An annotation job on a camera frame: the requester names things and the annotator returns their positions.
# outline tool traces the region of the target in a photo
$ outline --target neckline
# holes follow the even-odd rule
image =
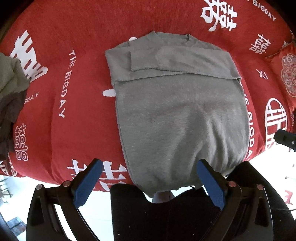
[[[155,32],[154,30],[147,35],[150,41],[165,44],[164,39],[169,37],[171,39],[187,39],[187,42],[184,42],[184,46],[193,46],[196,44],[197,39],[190,34],[170,34],[170,33],[163,33],[163,32]]]

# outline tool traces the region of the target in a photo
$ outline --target red bedspread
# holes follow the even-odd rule
[[[10,159],[17,175],[60,184],[99,158],[104,174],[95,190],[132,184],[115,97],[106,91],[112,86],[104,52],[152,30],[190,33],[230,52],[243,77],[249,111],[247,161],[272,146],[278,128],[291,129],[288,102],[264,62],[291,41],[291,33],[265,1],[36,0],[0,44],[0,52],[17,55],[26,71],[34,72],[14,125]]]

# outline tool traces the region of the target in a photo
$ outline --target gray sweater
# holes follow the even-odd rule
[[[201,187],[202,158],[223,175],[243,161],[249,121],[228,52],[189,34],[153,31],[106,58],[127,169],[148,196]]]

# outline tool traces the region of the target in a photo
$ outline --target blue gripper pad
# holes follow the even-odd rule
[[[94,159],[83,172],[78,173],[74,178],[71,191],[74,196],[73,203],[76,208],[86,203],[102,172],[103,162],[99,159]]]
[[[225,197],[228,190],[225,185],[225,178],[220,173],[215,172],[205,159],[197,162],[197,174],[213,204],[222,210],[226,203]]]

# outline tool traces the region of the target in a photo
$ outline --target pile of clothes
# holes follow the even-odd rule
[[[29,84],[20,60],[0,53],[0,161],[14,151],[13,124],[24,107]]]

